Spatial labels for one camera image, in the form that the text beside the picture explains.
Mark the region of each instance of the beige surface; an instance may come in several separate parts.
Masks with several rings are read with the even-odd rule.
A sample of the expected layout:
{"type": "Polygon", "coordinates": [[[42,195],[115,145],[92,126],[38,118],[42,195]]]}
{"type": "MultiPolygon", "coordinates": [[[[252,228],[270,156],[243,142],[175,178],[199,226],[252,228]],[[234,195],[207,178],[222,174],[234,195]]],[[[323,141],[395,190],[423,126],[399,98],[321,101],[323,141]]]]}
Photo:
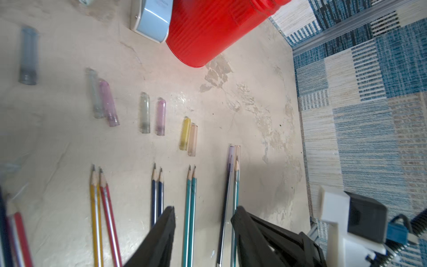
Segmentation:
{"type": "MultiPolygon", "coordinates": [[[[166,44],[129,30],[130,1],[2,1],[0,9],[1,183],[22,211],[35,266],[93,264],[88,179],[110,184],[123,262],[149,230],[150,175],[163,167],[165,205],[176,214],[172,266],[181,264],[185,179],[197,165],[194,266],[214,266],[228,144],[242,145],[240,204],[295,232],[309,211],[292,51],[268,21],[200,69],[166,44]],[[39,84],[17,83],[20,25],[40,32],[39,84]],[[96,120],[85,68],[115,97],[120,126],[96,120]],[[139,96],[152,101],[152,133],[138,129],[139,96]],[[166,136],[153,132],[157,97],[167,101],[166,136]],[[178,149],[182,120],[199,126],[197,155],[178,149]]],[[[104,261],[111,253],[103,220],[104,261]]],[[[229,264],[227,225],[224,266],[229,264]]]]}

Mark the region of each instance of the stain on floor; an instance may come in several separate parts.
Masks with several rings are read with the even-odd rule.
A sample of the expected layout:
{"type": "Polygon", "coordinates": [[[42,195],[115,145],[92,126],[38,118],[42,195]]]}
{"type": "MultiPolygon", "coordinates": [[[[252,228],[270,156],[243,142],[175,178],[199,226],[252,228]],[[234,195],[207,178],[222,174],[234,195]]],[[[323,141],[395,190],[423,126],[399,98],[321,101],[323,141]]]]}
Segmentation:
{"type": "Polygon", "coordinates": [[[278,66],[274,67],[274,73],[277,74],[282,81],[285,81],[283,78],[282,70],[278,66]]]}
{"type": "Polygon", "coordinates": [[[102,23],[109,23],[116,14],[119,0],[95,0],[90,6],[85,6],[79,0],[69,0],[71,5],[81,14],[91,16],[102,23]]]}
{"type": "Polygon", "coordinates": [[[230,65],[222,54],[207,63],[206,68],[208,73],[205,76],[205,80],[209,84],[200,86],[200,92],[202,93],[209,91],[213,87],[222,88],[222,85],[228,81],[227,74],[232,72],[230,65]]]}
{"type": "Polygon", "coordinates": [[[126,47],[129,48],[130,50],[132,50],[132,52],[135,54],[135,58],[138,60],[139,65],[142,65],[141,59],[138,57],[138,53],[136,53],[135,49],[133,47],[131,47],[130,45],[127,45],[126,43],[120,41],[120,43],[126,47]]]}
{"type": "Polygon", "coordinates": [[[25,12],[32,18],[49,19],[51,12],[48,7],[49,5],[44,4],[43,0],[2,0],[0,1],[0,16],[7,14],[9,9],[16,9],[25,12]]]}
{"type": "Polygon", "coordinates": [[[284,113],[285,113],[285,116],[287,117],[287,122],[288,122],[290,128],[294,129],[293,108],[292,108],[292,104],[291,104],[291,99],[289,97],[286,97],[286,104],[285,104],[285,108],[284,108],[284,113]]]}
{"type": "MultiPolygon", "coordinates": [[[[234,92],[226,92],[226,94],[228,98],[227,105],[230,109],[238,112],[240,108],[243,107],[244,110],[254,114],[257,128],[263,136],[263,145],[265,149],[262,159],[266,164],[268,163],[267,153],[269,148],[276,150],[288,149],[285,137],[282,137],[282,134],[278,130],[273,129],[270,111],[256,104],[255,98],[245,84],[237,84],[237,89],[234,92]]],[[[284,112],[288,117],[292,116],[293,119],[292,107],[289,99],[284,112]]]]}

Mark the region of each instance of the sharpened pencil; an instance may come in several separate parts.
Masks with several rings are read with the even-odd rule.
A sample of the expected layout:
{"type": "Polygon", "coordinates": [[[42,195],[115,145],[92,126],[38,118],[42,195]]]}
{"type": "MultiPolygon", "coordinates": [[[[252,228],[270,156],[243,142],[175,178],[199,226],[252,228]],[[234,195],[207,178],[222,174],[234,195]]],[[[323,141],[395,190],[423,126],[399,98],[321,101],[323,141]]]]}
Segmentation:
{"type": "Polygon", "coordinates": [[[11,231],[11,243],[17,267],[33,267],[21,213],[11,199],[6,203],[6,214],[11,231]]]}
{"type": "Polygon", "coordinates": [[[94,239],[94,261],[95,267],[103,267],[104,259],[102,257],[102,231],[101,231],[101,205],[99,202],[99,178],[95,171],[95,165],[92,165],[91,174],[91,210],[92,210],[92,236],[94,239]]]}
{"type": "Polygon", "coordinates": [[[182,267],[188,265],[188,238],[190,231],[191,165],[188,165],[187,189],[185,194],[184,242],[182,248],[182,267]]]}
{"type": "Polygon", "coordinates": [[[104,206],[105,222],[108,229],[108,237],[110,239],[111,256],[113,258],[114,267],[122,267],[122,258],[120,256],[119,241],[117,239],[116,224],[114,222],[113,206],[111,204],[110,189],[108,188],[107,180],[104,172],[99,169],[100,190],[102,204],[104,206]]]}
{"type": "Polygon", "coordinates": [[[188,238],[188,267],[193,266],[193,250],[194,250],[194,220],[196,219],[196,166],[193,169],[193,179],[191,180],[191,200],[190,200],[190,227],[188,238]]]}
{"type": "Polygon", "coordinates": [[[12,259],[12,247],[9,240],[10,228],[8,227],[7,216],[6,216],[6,204],[1,196],[0,188],[0,266],[1,267],[13,267],[12,259]]]}
{"type": "MultiPolygon", "coordinates": [[[[234,165],[234,190],[233,190],[233,215],[236,213],[237,206],[239,205],[239,182],[240,182],[240,147],[236,146],[236,163],[234,165]]],[[[234,228],[231,228],[231,267],[236,267],[236,251],[237,239],[234,233],[234,228]]]]}
{"type": "Polygon", "coordinates": [[[163,203],[164,203],[164,179],[163,179],[163,169],[160,168],[159,180],[157,182],[158,185],[158,200],[157,200],[157,219],[160,218],[163,213],[163,203]]]}
{"type": "Polygon", "coordinates": [[[151,177],[151,228],[157,221],[157,180],[156,163],[154,163],[153,174],[151,177]]]}
{"type": "Polygon", "coordinates": [[[222,266],[222,251],[224,249],[224,235],[225,235],[225,220],[227,216],[227,206],[228,206],[228,192],[230,191],[230,181],[233,176],[233,166],[234,166],[234,147],[230,146],[228,149],[228,164],[227,164],[227,177],[225,183],[225,192],[224,192],[224,203],[222,206],[222,219],[221,219],[221,229],[219,230],[219,242],[218,242],[218,254],[216,256],[216,267],[222,266]]]}

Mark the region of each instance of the red container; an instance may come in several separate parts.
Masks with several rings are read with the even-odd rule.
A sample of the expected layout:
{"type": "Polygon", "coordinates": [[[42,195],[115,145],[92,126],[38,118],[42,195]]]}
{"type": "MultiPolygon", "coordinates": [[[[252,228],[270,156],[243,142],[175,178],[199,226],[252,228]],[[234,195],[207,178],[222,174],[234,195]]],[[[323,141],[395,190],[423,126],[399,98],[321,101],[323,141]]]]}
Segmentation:
{"type": "Polygon", "coordinates": [[[174,0],[167,45],[203,67],[290,0],[174,0]]]}

